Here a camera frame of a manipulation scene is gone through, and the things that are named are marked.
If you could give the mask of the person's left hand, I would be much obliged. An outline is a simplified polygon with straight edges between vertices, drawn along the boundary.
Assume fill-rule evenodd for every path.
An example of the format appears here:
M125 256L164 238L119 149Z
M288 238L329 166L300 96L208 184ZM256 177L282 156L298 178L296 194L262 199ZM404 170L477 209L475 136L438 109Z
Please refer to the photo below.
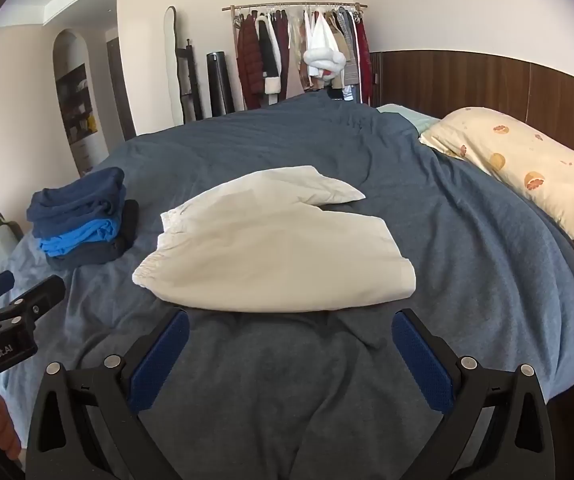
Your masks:
M10 460L17 460L21 453L21 442L14 429L7 404L0 396L0 449Z

